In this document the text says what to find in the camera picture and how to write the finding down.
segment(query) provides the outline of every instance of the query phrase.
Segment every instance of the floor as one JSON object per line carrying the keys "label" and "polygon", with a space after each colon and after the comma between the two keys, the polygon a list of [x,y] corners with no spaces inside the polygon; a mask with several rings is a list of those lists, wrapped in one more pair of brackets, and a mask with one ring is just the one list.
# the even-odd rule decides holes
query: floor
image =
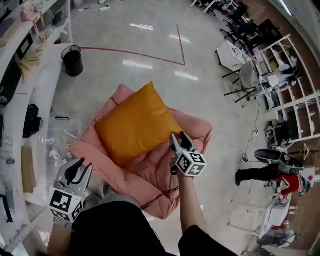
{"label": "floor", "polygon": [[[234,181],[239,168],[263,167],[244,163],[241,157],[255,129],[258,104],[255,100],[235,104],[238,96],[224,97],[234,90],[231,81],[237,78],[222,79],[229,71],[219,66],[215,54],[224,42],[220,32],[224,17],[219,12],[217,17],[204,15],[190,4],[189,0],[114,0],[111,9],[96,12],[101,6],[91,1],[86,3],[90,9],[74,10],[74,44],[108,50],[83,49],[82,74],[61,73],[52,116],[79,119],[84,130],[119,84],[139,90],[153,81],[167,106],[209,121],[213,136],[205,155],[208,167],[194,182],[209,234],[239,255],[250,238],[227,225],[242,222],[242,227],[253,228],[252,215],[233,210],[230,201],[264,205],[270,193],[258,181],[240,187]],[[255,150],[266,147],[263,104],[256,124],[260,132],[247,151],[251,161]],[[179,212],[166,220],[148,218],[167,252],[177,255],[182,235]]]}

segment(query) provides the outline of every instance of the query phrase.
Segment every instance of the pink blanket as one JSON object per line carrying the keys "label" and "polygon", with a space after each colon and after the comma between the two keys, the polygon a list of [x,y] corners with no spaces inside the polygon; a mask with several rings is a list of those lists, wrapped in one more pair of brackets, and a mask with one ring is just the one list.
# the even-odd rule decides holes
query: pink blanket
{"label": "pink blanket", "polygon": [[[155,199],[162,192],[178,186],[176,176],[171,176],[170,160],[174,157],[170,142],[166,142],[152,152],[138,157],[125,168],[117,166],[109,157],[101,143],[95,123],[135,92],[120,84],[115,94],[107,101],[95,120],[82,134],[80,140],[70,146],[77,158],[85,158],[85,165],[93,164],[93,171],[116,192],[135,199],[140,206]],[[204,153],[211,138],[212,126],[205,120],[186,115],[170,108],[171,113],[192,138],[197,149]],[[160,197],[145,211],[159,219],[166,219],[179,205],[179,191]]]}

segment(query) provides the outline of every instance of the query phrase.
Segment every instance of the shoe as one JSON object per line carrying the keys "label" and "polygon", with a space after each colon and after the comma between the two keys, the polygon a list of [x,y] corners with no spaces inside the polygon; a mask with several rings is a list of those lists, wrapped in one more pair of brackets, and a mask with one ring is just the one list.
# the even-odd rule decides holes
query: shoe
{"label": "shoe", "polygon": [[236,172],[236,174],[235,174],[235,185],[237,186],[237,187],[239,187],[240,186],[240,183],[241,183],[241,180],[238,178],[238,172],[239,171],[241,171],[240,169]]}

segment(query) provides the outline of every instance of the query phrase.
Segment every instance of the orange pillow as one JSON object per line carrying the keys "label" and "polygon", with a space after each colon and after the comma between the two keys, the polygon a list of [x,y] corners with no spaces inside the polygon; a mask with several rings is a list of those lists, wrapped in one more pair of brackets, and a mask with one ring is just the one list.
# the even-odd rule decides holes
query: orange pillow
{"label": "orange pillow", "polygon": [[183,131],[153,82],[98,121],[95,130],[110,158],[123,167],[167,142],[171,132]]}

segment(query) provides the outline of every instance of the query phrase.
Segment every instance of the red shirt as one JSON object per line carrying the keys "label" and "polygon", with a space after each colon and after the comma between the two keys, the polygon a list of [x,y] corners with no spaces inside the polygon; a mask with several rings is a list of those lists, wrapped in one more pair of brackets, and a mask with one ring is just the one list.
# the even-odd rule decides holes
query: red shirt
{"label": "red shirt", "polygon": [[277,182],[284,182],[289,188],[283,190],[281,192],[281,195],[286,196],[290,193],[297,192],[299,190],[300,185],[302,184],[303,177],[301,174],[298,174],[298,176],[293,176],[290,174],[284,174],[281,178],[278,178]]}

